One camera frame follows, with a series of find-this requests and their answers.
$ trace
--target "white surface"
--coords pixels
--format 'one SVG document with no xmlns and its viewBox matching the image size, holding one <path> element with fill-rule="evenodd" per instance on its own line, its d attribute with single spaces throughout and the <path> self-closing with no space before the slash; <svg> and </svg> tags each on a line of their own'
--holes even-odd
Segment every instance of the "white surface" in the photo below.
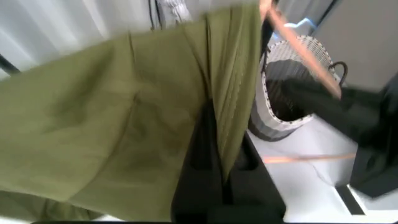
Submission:
<svg viewBox="0 0 398 224">
<path fill-rule="evenodd" d="M 320 120 L 313 120 L 279 142 L 251 134 L 261 156 L 345 154 L 356 144 Z M 344 161 L 266 164 L 287 205 L 285 222 L 394 223 L 398 215 L 370 213 L 352 216 L 334 184 L 349 179 L 353 159 Z"/>
</svg>

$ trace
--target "white curtain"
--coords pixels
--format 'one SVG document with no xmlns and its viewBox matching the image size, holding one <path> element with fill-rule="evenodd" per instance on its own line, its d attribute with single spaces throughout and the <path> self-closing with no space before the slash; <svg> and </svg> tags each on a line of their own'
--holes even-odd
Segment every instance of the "white curtain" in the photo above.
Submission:
<svg viewBox="0 0 398 224">
<path fill-rule="evenodd" d="M 242 1 L 257 0 L 186 0 L 194 17 Z M 298 23 L 307 17 L 318 23 L 331 2 L 280 0 L 278 7 L 290 22 Z M 0 0 L 0 54 L 19 70 L 27 70 L 128 30 L 148 31 L 156 22 L 151 19 L 149 3 L 148 0 Z M 303 32 L 311 31 L 310 27 Z"/>
</svg>

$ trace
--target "laundry basket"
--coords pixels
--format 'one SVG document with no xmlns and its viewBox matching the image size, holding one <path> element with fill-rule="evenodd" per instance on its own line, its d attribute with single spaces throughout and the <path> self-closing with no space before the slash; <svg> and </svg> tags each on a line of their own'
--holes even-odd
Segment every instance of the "laundry basket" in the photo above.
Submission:
<svg viewBox="0 0 398 224">
<path fill-rule="evenodd" d="M 347 74 L 346 64 L 333 63 L 317 39 L 306 35 L 297 38 L 341 85 Z M 256 97 L 251 110 L 249 129 L 263 140 L 278 141 L 313 119 L 311 111 L 301 109 L 282 93 L 282 83 L 288 78 L 316 79 L 316 75 L 308 70 L 301 57 L 286 40 L 272 45 L 266 57 L 265 64 L 264 56 L 260 62 L 261 72 L 257 76 Z M 341 77 L 335 72 L 336 65 L 343 66 L 344 72 Z"/>
</svg>

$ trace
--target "woven basket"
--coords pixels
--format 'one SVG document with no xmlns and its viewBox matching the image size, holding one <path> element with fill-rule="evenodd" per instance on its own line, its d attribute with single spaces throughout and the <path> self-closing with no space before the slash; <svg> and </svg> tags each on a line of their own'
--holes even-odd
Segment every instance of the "woven basket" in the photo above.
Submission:
<svg viewBox="0 0 398 224">
<path fill-rule="evenodd" d="M 336 73 L 331 58 L 317 39 L 302 35 L 297 37 L 306 46 L 325 69 L 329 69 L 335 80 L 343 81 Z M 284 40 L 270 47 L 264 66 L 264 56 L 261 58 L 257 76 L 256 97 L 251 110 L 249 129 L 257 137 L 266 141 L 278 141 L 286 138 L 297 128 L 313 119 L 311 111 L 305 111 L 288 97 L 284 96 L 281 84 L 288 78 L 302 80 L 316 79 L 315 74 L 303 64 L 299 55 Z"/>
</svg>

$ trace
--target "wicker basket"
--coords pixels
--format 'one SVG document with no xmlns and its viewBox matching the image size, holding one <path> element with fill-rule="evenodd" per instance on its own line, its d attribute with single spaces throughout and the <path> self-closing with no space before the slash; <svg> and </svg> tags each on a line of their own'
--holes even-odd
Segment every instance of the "wicker basket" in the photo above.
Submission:
<svg viewBox="0 0 398 224">
<path fill-rule="evenodd" d="M 309 36 L 299 36 L 298 40 L 309 49 L 322 66 L 329 69 L 335 80 L 343 82 L 336 73 L 326 49 L 318 40 Z M 290 47 L 287 41 L 278 42 L 270 47 L 264 66 L 264 56 L 261 58 L 260 75 L 257 76 L 256 97 L 253 103 L 249 129 L 257 137 L 266 141 L 278 141 L 286 138 L 297 128 L 313 119 L 311 111 L 305 111 L 288 97 L 284 96 L 281 84 L 288 78 L 303 80 L 314 79 L 316 76 L 303 64 L 302 59 Z"/>
</svg>

